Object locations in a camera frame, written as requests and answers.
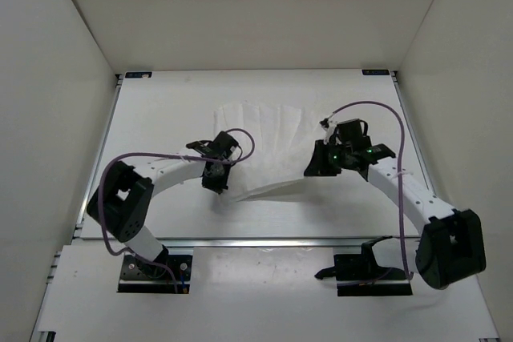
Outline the white pleated skirt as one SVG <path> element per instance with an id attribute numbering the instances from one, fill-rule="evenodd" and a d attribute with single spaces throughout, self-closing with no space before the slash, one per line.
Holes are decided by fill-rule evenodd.
<path id="1" fill-rule="evenodd" d="M 214 132 L 240 128 L 232 136 L 243 154 L 253 154 L 229 173 L 223 201 L 238 202 L 304 178 L 315 141 L 325 137 L 323 114 L 283 104 L 235 102 L 214 112 Z"/>

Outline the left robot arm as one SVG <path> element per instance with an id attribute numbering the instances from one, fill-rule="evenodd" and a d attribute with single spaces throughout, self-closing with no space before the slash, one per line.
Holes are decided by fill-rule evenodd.
<path id="1" fill-rule="evenodd" d="M 148 278 L 173 277 L 167 248 L 145 226 L 151 200 L 192 179 L 217 194 L 227 191 L 229 172 L 241 153 L 239 143 L 220 131 L 213 140 L 189 143 L 177 155 L 154 155 L 138 166 L 115 159 L 104 170 L 87 214 L 105 238 L 112 235 L 134 255 L 136 267 Z"/>

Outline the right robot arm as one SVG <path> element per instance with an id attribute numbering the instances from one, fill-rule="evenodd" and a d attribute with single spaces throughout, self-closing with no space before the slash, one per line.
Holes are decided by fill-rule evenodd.
<path id="1" fill-rule="evenodd" d="M 460 211 L 422 186 L 386 145 L 373 145 L 368 124 L 360 119 L 320 122 L 325 137 L 314 144 L 306 177 L 332 177 L 356 171 L 386 195 L 418 231 L 419 241 L 384 235 L 360 246 L 357 254 L 336 255 L 316 279 L 334 277 L 345 285 L 373 284 L 408 268 L 434 289 L 483 272 L 487 261 L 482 224 L 471 209 Z"/>

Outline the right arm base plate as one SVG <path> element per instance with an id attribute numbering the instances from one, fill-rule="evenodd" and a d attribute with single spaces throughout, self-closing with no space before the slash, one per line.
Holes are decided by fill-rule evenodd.
<path id="1" fill-rule="evenodd" d="M 333 255 L 333 266 L 323 268 L 314 277 L 316 280 L 334 278 L 338 297 L 364 296 L 412 296 L 413 291 L 406 273 L 394 267 L 382 267 L 376 262 L 373 247 L 393 239 L 382 236 L 364 242 L 356 253 Z"/>

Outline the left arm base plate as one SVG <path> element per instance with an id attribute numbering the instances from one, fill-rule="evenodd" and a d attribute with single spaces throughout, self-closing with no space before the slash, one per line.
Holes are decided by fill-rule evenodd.
<path id="1" fill-rule="evenodd" d="M 175 280 L 165 269 L 146 265 L 132 254 L 126 253 L 119 272 L 118 293 L 177 294 L 190 292 L 193 254 L 179 252 L 170 254 L 165 263 L 173 272 Z"/>

